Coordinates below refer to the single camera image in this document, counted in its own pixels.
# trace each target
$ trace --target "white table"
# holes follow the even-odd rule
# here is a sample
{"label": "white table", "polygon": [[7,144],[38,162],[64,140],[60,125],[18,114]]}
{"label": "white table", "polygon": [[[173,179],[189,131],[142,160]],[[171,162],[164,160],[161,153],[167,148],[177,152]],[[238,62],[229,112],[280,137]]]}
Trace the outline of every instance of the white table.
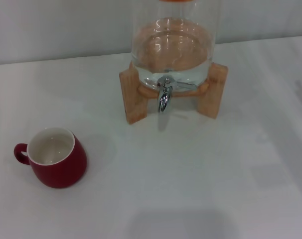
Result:
{"label": "white table", "polygon": [[[302,239],[302,37],[217,45],[230,69],[217,120],[173,99],[166,127],[128,125],[130,54],[0,65],[0,239]],[[41,184],[13,156],[64,126],[89,168]]]}

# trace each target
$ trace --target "faucet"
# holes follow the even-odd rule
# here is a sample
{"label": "faucet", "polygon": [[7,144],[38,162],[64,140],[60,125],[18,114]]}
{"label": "faucet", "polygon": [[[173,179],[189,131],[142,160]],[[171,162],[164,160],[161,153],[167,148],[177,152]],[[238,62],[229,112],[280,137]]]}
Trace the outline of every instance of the faucet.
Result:
{"label": "faucet", "polygon": [[171,75],[164,75],[157,81],[157,86],[160,87],[158,97],[158,112],[164,113],[171,101],[172,92],[178,88],[184,88],[191,91],[196,91],[195,84],[176,81]]}

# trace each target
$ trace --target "red mug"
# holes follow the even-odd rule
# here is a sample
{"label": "red mug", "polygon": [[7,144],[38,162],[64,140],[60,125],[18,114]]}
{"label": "red mug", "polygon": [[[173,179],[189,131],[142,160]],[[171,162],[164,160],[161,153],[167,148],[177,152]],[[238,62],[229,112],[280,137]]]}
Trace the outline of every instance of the red mug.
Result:
{"label": "red mug", "polygon": [[84,148],[76,136],[64,128],[46,128],[29,144],[17,144],[13,152],[20,163],[30,165],[37,178],[52,188],[71,186],[87,168]]}

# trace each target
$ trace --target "glass jar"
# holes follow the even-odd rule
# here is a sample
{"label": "glass jar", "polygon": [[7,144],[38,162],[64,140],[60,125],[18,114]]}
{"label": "glass jar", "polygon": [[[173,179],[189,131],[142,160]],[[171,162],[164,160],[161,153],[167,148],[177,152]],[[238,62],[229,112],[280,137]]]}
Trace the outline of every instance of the glass jar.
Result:
{"label": "glass jar", "polygon": [[142,83],[156,89],[164,75],[203,83],[212,62],[220,2],[133,0],[132,62]]}

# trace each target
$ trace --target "mug handle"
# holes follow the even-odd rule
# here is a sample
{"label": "mug handle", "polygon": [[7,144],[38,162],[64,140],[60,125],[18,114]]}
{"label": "mug handle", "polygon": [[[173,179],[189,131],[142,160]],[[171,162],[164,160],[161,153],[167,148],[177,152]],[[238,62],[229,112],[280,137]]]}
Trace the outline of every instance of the mug handle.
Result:
{"label": "mug handle", "polygon": [[23,155],[22,152],[27,152],[27,144],[26,143],[19,143],[16,145],[16,147],[13,150],[13,153],[16,157],[16,159],[23,164],[29,164],[29,159],[27,156]]}

